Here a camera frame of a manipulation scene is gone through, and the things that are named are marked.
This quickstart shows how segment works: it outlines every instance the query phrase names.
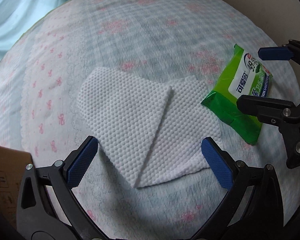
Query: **green package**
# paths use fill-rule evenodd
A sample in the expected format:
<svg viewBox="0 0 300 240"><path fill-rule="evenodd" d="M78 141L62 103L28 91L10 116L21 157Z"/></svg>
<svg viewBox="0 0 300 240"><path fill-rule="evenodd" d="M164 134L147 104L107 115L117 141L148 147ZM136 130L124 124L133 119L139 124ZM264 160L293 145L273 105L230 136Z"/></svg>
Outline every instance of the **green package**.
<svg viewBox="0 0 300 240"><path fill-rule="evenodd" d="M201 104L230 125L248 144L255 145L262 123L255 116L241 113L236 102L241 95L266 97L271 79L272 74L236 44L234 56Z"/></svg>

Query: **white textured towel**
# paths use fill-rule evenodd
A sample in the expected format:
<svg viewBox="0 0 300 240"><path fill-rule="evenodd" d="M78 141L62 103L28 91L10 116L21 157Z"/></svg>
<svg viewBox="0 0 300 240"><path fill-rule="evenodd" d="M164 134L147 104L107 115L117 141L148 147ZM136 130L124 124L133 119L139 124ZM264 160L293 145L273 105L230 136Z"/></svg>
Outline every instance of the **white textured towel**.
<svg viewBox="0 0 300 240"><path fill-rule="evenodd" d="M97 67L77 103L110 161L135 186L166 107L170 86Z"/></svg>
<svg viewBox="0 0 300 240"><path fill-rule="evenodd" d="M209 167L200 147L207 136L223 148L217 117L200 105L208 89L193 78L171 83L168 102L168 84L122 71L97 67L83 83L77 100L82 116L131 186Z"/></svg>

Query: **cardboard box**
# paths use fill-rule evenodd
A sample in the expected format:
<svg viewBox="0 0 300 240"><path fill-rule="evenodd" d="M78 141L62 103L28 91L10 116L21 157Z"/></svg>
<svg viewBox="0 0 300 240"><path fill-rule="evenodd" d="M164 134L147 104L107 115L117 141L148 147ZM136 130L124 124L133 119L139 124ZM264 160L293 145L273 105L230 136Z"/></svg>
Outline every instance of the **cardboard box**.
<svg viewBox="0 0 300 240"><path fill-rule="evenodd" d="M19 186L31 154L0 146L0 211L16 228Z"/></svg>

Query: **green wet wipes package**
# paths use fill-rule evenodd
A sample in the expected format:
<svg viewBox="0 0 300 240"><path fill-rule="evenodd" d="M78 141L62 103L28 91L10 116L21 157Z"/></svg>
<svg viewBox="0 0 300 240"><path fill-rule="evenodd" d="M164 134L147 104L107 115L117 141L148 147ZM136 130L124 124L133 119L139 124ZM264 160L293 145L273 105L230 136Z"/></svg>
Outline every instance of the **green wet wipes package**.
<svg viewBox="0 0 300 240"><path fill-rule="evenodd" d="M230 125L247 143L255 145L262 123L255 116L242 114L236 102L241 95L266 97L271 79L272 74L236 44L234 56L201 104Z"/></svg>

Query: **white label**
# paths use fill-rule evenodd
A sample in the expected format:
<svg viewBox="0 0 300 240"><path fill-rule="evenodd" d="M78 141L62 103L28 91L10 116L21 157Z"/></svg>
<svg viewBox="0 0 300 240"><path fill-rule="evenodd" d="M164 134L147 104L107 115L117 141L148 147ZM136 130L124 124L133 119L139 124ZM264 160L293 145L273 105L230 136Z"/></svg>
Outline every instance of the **white label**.
<svg viewBox="0 0 300 240"><path fill-rule="evenodd" d="M258 61L249 53L244 51L237 72L235 73L234 79L229 86L229 93L237 99L241 95L248 95L256 75L255 68L257 66Z"/></svg>

